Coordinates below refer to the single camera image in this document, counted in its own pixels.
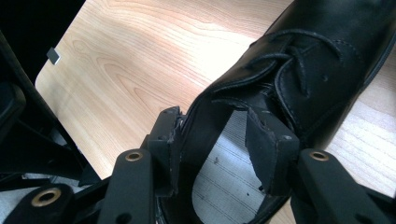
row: black plastic part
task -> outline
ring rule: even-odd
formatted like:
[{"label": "black plastic part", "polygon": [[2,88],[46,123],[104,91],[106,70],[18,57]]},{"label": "black plastic part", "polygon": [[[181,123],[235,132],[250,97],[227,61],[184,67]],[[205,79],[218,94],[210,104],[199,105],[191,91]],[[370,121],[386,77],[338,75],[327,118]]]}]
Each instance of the black plastic part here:
[{"label": "black plastic part", "polygon": [[73,150],[59,146],[22,122],[0,144],[0,172],[59,175],[78,180],[83,167]]},{"label": "black plastic part", "polygon": [[86,224],[97,222],[109,182],[110,177],[76,193],[74,208],[77,212],[73,223]]},{"label": "black plastic part", "polygon": [[318,223],[318,212],[310,200],[303,200],[293,192],[291,194],[290,206],[294,219],[298,224]]},{"label": "black plastic part", "polygon": [[1,29],[0,43],[0,71],[2,71],[0,73],[0,80],[15,83],[21,88],[26,97],[26,107],[20,115],[20,120],[30,129],[46,137],[49,137],[54,129],[57,130],[66,141],[67,148],[71,149],[79,166],[84,167],[88,163],[87,160],[79,152],[70,135],[28,78]]},{"label": "black plastic part", "polygon": [[147,137],[147,149],[152,155],[154,167],[154,188],[156,196],[171,196],[171,148],[173,135],[180,116],[179,107],[165,109],[158,116],[150,135]]},{"label": "black plastic part", "polygon": [[22,113],[26,99],[22,90],[10,83],[0,83],[0,143]]},{"label": "black plastic part", "polygon": [[[330,153],[305,149],[300,154],[298,170],[318,214],[316,223],[390,223],[384,213],[369,198]],[[301,210],[297,199],[292,203],[297,223],[313,223],[309,209]]]},{"label": "black plastic part", "polygon": [[155,223],[149,151],[133,149],[117,157],[98,223]]},{"label": "black plastic part", "polygon": [[376,206],[388,217],[391,223],[396,223],[396,198],[390,198],[373,189],[361,186]]},{"label": "black plastic part", "polygon": [[101,178],[99,175],[93,170],[92,166],[87,163],[84,167],[84,170],[81,174],[81,178],[79,179],[78,186],[86,186],[86,185],[93,185],[99,183]]},{"label": "black plastic part", "polygon": [[73,214],[74,193],[65,184],[51,184],[27,194],[9,214],[5,224],[60,224],[70,223]]},{"label": "black plastic part", "polygon": [[23,179],[22,174],[0,175],[0,191],[27,189],[50,184],[48,178]]},{"label": "black plastic part", "polygon": [[246,146],[265,193],[290,195],[289,165],[296,161],[300,140],[277,117],[259,108],[247,113]]}]

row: wood grain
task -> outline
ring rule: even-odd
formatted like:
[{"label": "wood grain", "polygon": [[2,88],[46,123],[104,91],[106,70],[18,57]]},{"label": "wood grain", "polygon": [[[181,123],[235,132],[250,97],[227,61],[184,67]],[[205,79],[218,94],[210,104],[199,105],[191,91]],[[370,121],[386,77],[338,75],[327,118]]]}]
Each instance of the wood grain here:
[{"label": "wood grain", "polygon": [[[193,99],[259,38],[291,0],[88,0],[36,87],[102,178],[139,147],[159,112]],[[328,150],[358,182],[396,186],[396,52]],[[274,223],[293,222],[290,208]]]}]

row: brass insert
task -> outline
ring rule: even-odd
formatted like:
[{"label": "brass insert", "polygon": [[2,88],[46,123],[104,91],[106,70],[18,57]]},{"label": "brass insert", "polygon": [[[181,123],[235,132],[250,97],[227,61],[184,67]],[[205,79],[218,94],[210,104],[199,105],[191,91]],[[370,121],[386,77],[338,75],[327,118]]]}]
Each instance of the brass insert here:
[{"label": "brass insert", "polygon": [[43,207],[47,206],[51,203],[54,203],[56,200],[61,197],[61,190],[57,188],[53,189],[45,189],[39,192],[32,200],[33,207]]},{"label": "brass insert", "polygon": [[313,151],[311,153],[309,153],[309,156],[311,156],[314,160],[317,161],[328,161],[329,160],[329,156],[324,154],[323,152],[319,152],[319,151]]},{"label": "brass insert", "polygon": [[138,161],[143,158],[143,154],[141,152],[131,152],[125,156],[125,160],[127,161]]}]

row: black leather shoe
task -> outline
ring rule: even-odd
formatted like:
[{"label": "black leather shoe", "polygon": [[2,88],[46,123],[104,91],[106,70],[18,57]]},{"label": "black leather shoe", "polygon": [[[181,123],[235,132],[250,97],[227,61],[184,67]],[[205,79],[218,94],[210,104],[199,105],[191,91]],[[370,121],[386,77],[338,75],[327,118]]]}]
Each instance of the black leather shoe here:
[{"label": "black leather shoe", "polygon": [[262,188],[274,195],[249,223],[270,218],[289,196],[287,164],[301,148],[327,146],[386,60],[395,30],[394,0],[294,1],[196,98],[176,130],[178,193],[158,199],[159,222],[201,223],[191,201],[194,179],[234,110],[247,111],[250,159]]}]

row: shoe upper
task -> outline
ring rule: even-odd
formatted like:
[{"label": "shoe upper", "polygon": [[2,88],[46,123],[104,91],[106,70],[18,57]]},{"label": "shoe upper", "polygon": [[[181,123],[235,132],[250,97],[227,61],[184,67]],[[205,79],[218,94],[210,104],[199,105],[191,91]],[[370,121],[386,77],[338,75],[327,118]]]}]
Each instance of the shoe upper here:
[{"label": "shoe upper", "polygon": [[395,1],[295,1],[209,89],[273,85],[304,146],[325,148],[391,51],[395,13]]},{"label": "shoe upper", "polygon": [[[391,51],[395,19],[394,0],[294,1],[192,104],[172,143],[171,162],[181,158],[172,170],[178,195],[159,200],[163,223],[200,223],[192,185],[235,109],[268,111],[300,139],[301,148],[325,148]],[[270,160],[252,159],[262,182],[260,169],[277,158]],[[262,205],[251,223],[263,223],[280,202],[285,198]]]}]

